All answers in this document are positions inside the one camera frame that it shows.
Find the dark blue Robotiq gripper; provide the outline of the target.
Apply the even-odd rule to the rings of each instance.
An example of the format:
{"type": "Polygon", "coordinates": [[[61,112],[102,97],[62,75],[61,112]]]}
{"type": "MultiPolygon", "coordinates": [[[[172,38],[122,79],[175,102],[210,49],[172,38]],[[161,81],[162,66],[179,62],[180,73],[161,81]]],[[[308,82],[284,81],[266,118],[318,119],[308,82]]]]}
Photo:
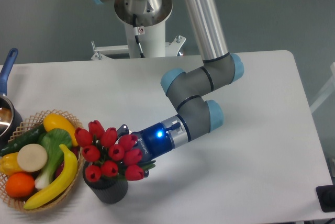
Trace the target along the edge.
{"type": "MultiPolygon", "coordinates": [[[[126,124],[117,129],[117,137],[131,134],[126,124]]],[[[141,162],[149,162],[173,149],[172,140],[165,131],[163,123],[159,122],[153,126],[145,128],[139,132],[133,132],[131,135],[137,137],[133,149],[139,149],[142,152],[141,162]]],[[[149,170],[143,171],[143,176],[149,176],[149,170]]]]}

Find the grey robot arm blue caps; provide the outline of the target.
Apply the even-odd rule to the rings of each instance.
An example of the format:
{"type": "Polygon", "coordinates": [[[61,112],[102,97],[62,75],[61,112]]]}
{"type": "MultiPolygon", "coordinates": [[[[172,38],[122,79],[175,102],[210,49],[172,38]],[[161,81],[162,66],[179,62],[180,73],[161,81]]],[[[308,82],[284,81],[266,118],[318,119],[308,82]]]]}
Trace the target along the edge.
{"type": "MultiPolygon", "coordinates": [[[[94,0],[101,4],[104,0],[94,0]]],[[[155,158],[219,128],[224,122],[220,106],[203,96],[240,79],[241,59],[229,52],[214,0],[185,0],[203,65],[190,72],[172,69],[161,78],[165,95],[176,115],[138,132],[107,130],[93,135],[85,147],[87,178],[98,174],[137,181],[148,175],[155,158]]],[[[145,58],[154,48],[141,39],[144,29],[159,25],[172,11],[171,0],[115,0],[118,18],[130,26],[129,54],[145,58]]]]}

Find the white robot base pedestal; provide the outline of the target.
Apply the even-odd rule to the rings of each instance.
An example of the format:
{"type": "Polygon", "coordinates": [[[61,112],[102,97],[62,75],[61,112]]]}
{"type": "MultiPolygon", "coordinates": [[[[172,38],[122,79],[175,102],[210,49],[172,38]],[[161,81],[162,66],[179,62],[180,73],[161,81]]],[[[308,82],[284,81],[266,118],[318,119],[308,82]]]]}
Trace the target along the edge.
{"type": "Polygon", "coordinates": [[[182,56],[181,48],[186,37],[177,35],[171,42],[165,40],[165,22],[153,26],[133,27],[125,25],[127,44],[120,46],[96,47],[92,41],[92,60],[108,58],[160,58],[182,56]]]}

